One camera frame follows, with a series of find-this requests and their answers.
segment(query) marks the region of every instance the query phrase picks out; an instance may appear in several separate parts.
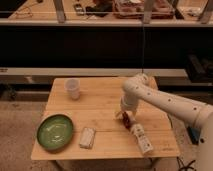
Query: white container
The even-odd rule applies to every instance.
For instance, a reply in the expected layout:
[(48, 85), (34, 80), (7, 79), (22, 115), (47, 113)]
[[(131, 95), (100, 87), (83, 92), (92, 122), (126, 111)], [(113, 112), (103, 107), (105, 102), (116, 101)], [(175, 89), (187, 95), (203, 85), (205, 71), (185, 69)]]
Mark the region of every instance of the white container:
[(77, 100), (80, 96), (80, 81), (76, 78), (67, 79), (65, 89), (73, 100)]

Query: dark background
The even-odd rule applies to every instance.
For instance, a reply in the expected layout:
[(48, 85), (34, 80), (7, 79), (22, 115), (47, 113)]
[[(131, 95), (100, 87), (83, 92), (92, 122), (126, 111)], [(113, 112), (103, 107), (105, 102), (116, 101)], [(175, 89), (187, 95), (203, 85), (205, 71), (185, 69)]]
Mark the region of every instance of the dark background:
[[(140, 68), (143, 29), (1, 26), (0, 67)], [(145, 68), (184, 68), (188, 54), (213, 59), (213, 28), (145, 28)]]

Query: table leg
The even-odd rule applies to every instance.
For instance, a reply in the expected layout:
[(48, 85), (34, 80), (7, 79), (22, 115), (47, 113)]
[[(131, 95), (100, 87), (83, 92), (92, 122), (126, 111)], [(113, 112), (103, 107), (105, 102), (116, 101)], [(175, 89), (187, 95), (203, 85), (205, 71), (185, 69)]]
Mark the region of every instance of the table leg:
[(149, 169), (149, 170), (153, 170), (157, 163), (160, 161), (161, 158), (149, 158), (149, 160), (151, 161), (151, 164), (148, 166), (145, 166), (144, 169)]
[(65, 169), (57, 162), (57, 160), (51, 160), (50, 162), (58, 171), (65, 171)]

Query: floor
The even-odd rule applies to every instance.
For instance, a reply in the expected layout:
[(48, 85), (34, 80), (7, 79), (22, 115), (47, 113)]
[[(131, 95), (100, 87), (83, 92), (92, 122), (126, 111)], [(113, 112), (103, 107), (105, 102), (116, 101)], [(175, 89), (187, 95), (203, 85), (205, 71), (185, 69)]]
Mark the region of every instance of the floor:
[[(15, 99), (11, 100), (8, 91), (2, 92), (0, 98), (0, 171), (56, 170), (48, 161), (30, 159), (37, 126), (48, 95), (48, 91), (18, 91)], [(197, 147), (192, 145), (184, 123), (173, 117), (171, 121), (181, 151), (180, 158), (187, 164), (195, 159)], [(142, 165), (149, 162), (149, 160), (131, 159), (62, 161), (61, 164), (66, 170), (73, 171), (141, 171), (144, 170)], [(152, 170), (177, 171), (178, 163), (176, 158), (164, 158)]]

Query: cable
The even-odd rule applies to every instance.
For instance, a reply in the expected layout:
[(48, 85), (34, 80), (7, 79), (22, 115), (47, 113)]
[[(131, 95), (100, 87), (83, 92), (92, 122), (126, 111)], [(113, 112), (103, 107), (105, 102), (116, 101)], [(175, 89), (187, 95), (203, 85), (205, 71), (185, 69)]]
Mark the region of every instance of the cable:
[(185, 165), (183, 161), (179, 157), (177, 157), (177, 162), (179, 167), (178, 171), (188, 171), (189, 169), (196, 171), (196, 169), (191, 166), (195, 162), (195, 160), (192, 160), (187, 165)]

